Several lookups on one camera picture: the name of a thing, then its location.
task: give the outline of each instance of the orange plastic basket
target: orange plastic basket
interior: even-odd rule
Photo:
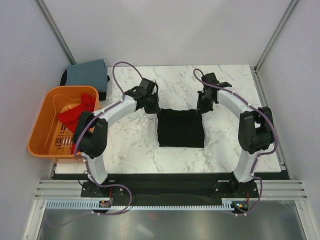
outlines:
[[[92,86],[58,86],[44,98],[28,142],[29,152],[40,158],[74,158],[71,152],[73,133],[58,120],[58,114],[81,103],[81,94],[95,98],[94,110],[99,110],[99,94]]]

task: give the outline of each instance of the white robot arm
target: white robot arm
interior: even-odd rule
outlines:
[[[208,84],[226,88],[232,93],[234,92],[229,83],[220,83],[214,73],[206,74],[202,80]],[[232,93],[207,86],[204,86],[203,90],[198,93],[197,110],[201,113],[212,111],[213,103],[220,103],[226,106],[239,119],[238,140],[242,151],[238,165],[232,173],[231,182],[233,181],[235,185],[252,182],[257,155],[267,150],[269,145],[274,141],[268,125],[261,116],[252,111]],[[80,139],[79,144],[79,150],[87,158],[90,172],[99,184],[102,184],[108,177],[102,157],[102,153],[107,146],[108,128],[124,116],[141,108],[144,108],[147,114],[158,113],[160,111],[158,85],[153,81],[143,78],[139,86],[125,92],[125,98],[120,104],[112,106],[113,104],[93,113],[84,112],[81,114],[73,136],[73,142],[76,143],[79,140],[79,135],[89,121],[94,116],[103,112],[91,126],[94,127],[94,131],[87,131],[83,138]],[[269,108],[263,107],[260,110],[272,121],[272,114]]]

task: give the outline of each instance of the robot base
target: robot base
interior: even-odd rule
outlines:
[[[257,198],[259,196],[254,179],[248,182],[238,182],[233,172],[229,181],[214,182],[212,188],[216,198],[246,199],[247,193],[250,195],[250,198]]]

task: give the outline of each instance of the white marble surface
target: white marble surface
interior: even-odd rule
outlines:
[[[253,105],[260,106],[258,93],[248,65],[149,66],[138,67],[141,74],[159,86],[159,105],[163,109],[189,110],[197,106],[202,84],[193,77],[193,69],[215,72],[220,82],[227,81]],[[121,93],[111,81],[105,107],[117,101]],[[140,78],[130,67],[117,67],[116,78],[126,91],[139,85]],[[235,169],[241,152],[238,143],[239,120],[223,105],[202,115],[204,148],[159,147],[157,116],[140,109],[109,128],[103,153],[109,173],[219,173]],[[83,173],[83,163],[58,163],[56,173]],[[276,154],[262,156],[257,172],[279,172]]]

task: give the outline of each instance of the gray wall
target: gray wall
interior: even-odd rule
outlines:
[[[290,0],[43,0],[74,58],[257,63]]]
[[[295,179],[301,179],[320,227],[320,1],[302,0],[260,76]]]
[[[0,7],[0,239],[22,239],[40,178],[49,161],[27,142],[45,93],[68,62],[33,0]]]

